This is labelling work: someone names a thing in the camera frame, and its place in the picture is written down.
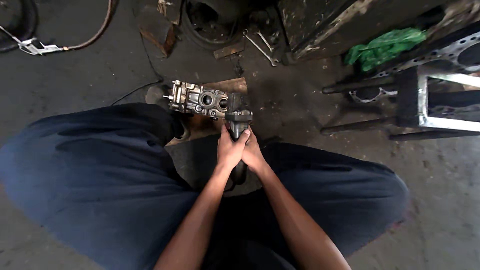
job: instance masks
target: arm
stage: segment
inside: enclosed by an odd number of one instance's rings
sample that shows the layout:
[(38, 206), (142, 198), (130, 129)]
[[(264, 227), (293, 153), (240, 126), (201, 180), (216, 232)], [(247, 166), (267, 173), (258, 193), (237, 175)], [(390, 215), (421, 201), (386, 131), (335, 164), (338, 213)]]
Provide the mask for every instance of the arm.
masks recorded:
[(242, 157), (250, 131), (233, 142), (225, 126), (218, 140), (217, 166), (155, 264), (154, 270), (199, 269), (208, 248), (215, 215), (225, 184)]
[(302, 269), (350, 270), (328, 235), (283, 186), (250, 135), (242, 160), (257, 174), (285, 240)]

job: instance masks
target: rubber hose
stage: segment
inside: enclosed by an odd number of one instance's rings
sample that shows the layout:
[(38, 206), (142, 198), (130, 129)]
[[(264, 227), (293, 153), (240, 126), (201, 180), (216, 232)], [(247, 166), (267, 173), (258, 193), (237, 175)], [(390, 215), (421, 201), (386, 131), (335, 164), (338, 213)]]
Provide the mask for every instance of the rubber hose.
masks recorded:
[(100, 27), (100, 29), (97, 31), (97, 33), (93, 37), (91, 37), (89, 40), (87, 40), (86, 42), (84, 42), (82, 44), (75, 45), (75, 46), (64, 47), (65, 50), (81, 49), (81, 48), (85, 48), (88, 45), (94, 43), (103, 34), (103, 32), (107, 28), (108, 24), (110, 23), (110, 20), (112, 18), (112, 14), (113, 14), (112, 10), (113, 10), (113, 0), (108, 0), (107, 15), (105, 16), (105, 19), (103, 20), (103, 24)]
[[(20, 0), (22, 4), (22, 23), (16, 28), (9, 30), (19, 40), (27, 40), (33, 36), (38, 24), (38, 12), (34, 0)], [(18, 44), (6, 34), (5, 39), (0, 39), (0, 52), (18, 48)]]

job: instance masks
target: dark blue pants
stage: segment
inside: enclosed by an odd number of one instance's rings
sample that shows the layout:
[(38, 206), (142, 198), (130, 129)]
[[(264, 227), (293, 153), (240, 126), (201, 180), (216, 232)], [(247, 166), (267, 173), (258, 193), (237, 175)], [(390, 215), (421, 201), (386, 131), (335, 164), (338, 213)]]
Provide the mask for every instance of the dark blue pants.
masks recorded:
[[(48, 117), (0, 149), (0, 179), (28, 217), (106, 269), (151, 269), (198, 196), (164, 150), (180, 132), (150, 104)], [(345, 256), (402, 220), (408, 191), (383, 165), (285, 143), (263, 153)], [(222, 200), (204, 266), (235, 261), (245, 241), (295, 265), (262, 189)]]

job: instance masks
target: left hand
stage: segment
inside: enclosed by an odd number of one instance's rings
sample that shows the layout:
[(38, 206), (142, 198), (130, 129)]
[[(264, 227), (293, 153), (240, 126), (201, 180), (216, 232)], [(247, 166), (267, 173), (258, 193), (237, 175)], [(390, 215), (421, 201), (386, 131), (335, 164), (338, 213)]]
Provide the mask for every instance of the left hand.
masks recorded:
[(250, 136), (250, 130), (246, 129), (240, 138), (234, 142), (228, 133), (227, 127), (222, 125), (222, 135), (218, 139), (217, 166), (232, 170), (241, 160), (245, 143)]

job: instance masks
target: finger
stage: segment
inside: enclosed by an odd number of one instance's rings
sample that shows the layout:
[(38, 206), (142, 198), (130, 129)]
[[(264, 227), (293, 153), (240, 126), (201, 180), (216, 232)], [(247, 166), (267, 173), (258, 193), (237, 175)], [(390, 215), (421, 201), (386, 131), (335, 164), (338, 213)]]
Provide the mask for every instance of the finger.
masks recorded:
[(240, 138), (237, 140), (237, 143), (241, 145), (245, 145), (251, 133), (252, 132), (249, 129), (244, 130), (240, 135)]
[(248, 125), (248, 130), (250, 131), (250, 136), (248, 137), (247, 143), (256, 139), (255, 134), (253, 134), (252, 127), (250, 127), (250, 125)]
[(223, 138), (223, 137), (226, 137), (226, 136), (230, 137), (230, 133), (228, 133), (227, 127), (223, 124), (222, 125), (222, 135), (221, 135), (221, 137)]

